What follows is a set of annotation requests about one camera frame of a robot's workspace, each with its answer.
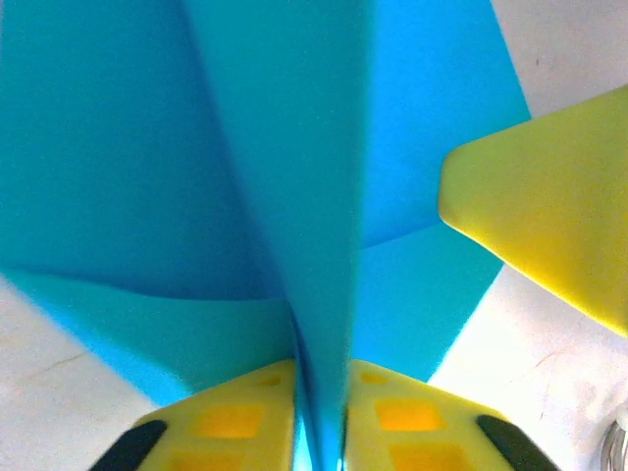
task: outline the yellow tab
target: yellow tab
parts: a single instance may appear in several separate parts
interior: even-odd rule
[[[138,471],[289,471],[294,383],[281,361],[142,417],[168,429]]]
[[[346,471],[512,471],[476,423],[494,410],[353,360]]]
[[[443,220],[628,335],[628,86],[454,150]]]

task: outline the black rubber pad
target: black rubber pad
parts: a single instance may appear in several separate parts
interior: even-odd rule
[[[516,425],[491,415],[476,422],[515,471],[560,471]]]
[[[89,471],[135,471],[167,428],[153,420],[124,432]]]

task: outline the blue foam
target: blue foam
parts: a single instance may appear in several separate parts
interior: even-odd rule
[[[361,224],[370,1],[185,4],[250,222],[302,339],[313,464],[335,471]]]
[[[363,250],[351,356],[429,380],[501,265],[443,223]]]
[[[528,108],[488,0],[377,2],[363,243],[439,220],[441,163]]]
[[[7,271],[57,324],[166,405],[294,357],[283,301],[193,301]]]
[[[263,297],[180,2],[6,10],[0,266],[158,296]]]

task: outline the white surface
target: white surface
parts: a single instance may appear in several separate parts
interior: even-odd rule
[[[153,409],[0,278],[0,470],[85,471]]]
[[[626,0],[494,0],[533,116],[628,83]]]
[[[628,340],[504,267],[431,383],[500,410],[563,470],[599,470]]]
[[[628,83],[628,1],[494,5],[534,116]],[[627,360],[626,340],[505,268],[433,381],[501,409],[563,471],[595,470]],[[0,282],[0,470],[84,470],[152,408]]]

